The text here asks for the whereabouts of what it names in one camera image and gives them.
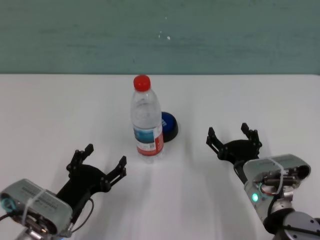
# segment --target green led light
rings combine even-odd
[[[259,200],[258,194],[252,194],[252,201],[257,202]]]

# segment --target plastic water bottle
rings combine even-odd
[[[131,121],[136,148],[144,156],[155,156],[164,147],[161,108],[150,78],[139,75],[133,81],[135,92],[131,100]]]

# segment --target white cable tie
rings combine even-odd
[[[280,163],[278,163],[277,161],[273,160],[271,157],[268,158],[268,159],[269,159],[271,162],[273,162],[275,165],[277,165],[277,166],[280,168],[280,170],[281,170],[279,187],[278,187],[278,190],[277,190],[276,193],[275,193],[275,194],[278,194],[278,193],[280,193],[280,190],[281,190],[281,188],[282,188],[282,184],[283,184],[283,182],[284,182],[285,169],[284,169],[284,167],[283,167]]]
[[[34,202],[45,192],[45,189],[42,189],[37,195],[35,195],[32,198],[29,198],[28,201],[25,204],[24,210],[23,210],[23,215],[22,215],[22,220],[21,220],[21,224],[22,226],[24,226],[26,224],[26,217],[27,217],[27,213],[28,213],[28,208],[34,204]]]

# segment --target black cable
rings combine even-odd
[[[12,212],[8,212],[7,214],[0,216],[0,221],[2,221],[3,219],[9,218],[9,217],[13,217],[16,215],[21,215],[22,211],[12,211]]]
[[[270,217],[270,214],[271,214],[271,210],[272,210],[272,207],[274,206],[275,202],[281,198],[281,195],[283,194],[284,192],[284,181],[282,181],[282,185],[281,185],[281,188],[280,188],[280,191],[278,194],[274,195],[270,204],[269,204],[269,207],[268,207],[268,214],[267,216]]]
[[[89,215],[86,217],[86,219],[84,220],[84,222],[80,226],[78,226],[75,230],[71,231],[72,233],[74,233],[75,231],[78,231],[80,228],[82,228],[86,224],[88,219],[90,218],[92,212],[94,211],[94,207],[95,207],[94,201],[91,198],[89,199],[89,201],[92,203],[92,207],[91,207]]]
[[[2,221],[3,219],[8,218],[8,217],[10,217],[10,216],[11,216],[10,213],[7,213],[7,214],[5,214],[5,215],[3,215],[3,216],[0,216],[0,221]]]

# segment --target blue object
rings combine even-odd
[[[169,142],[178,134],[178,123],[173,115],[168,112],[162,112],[162,133],[163,141]]]

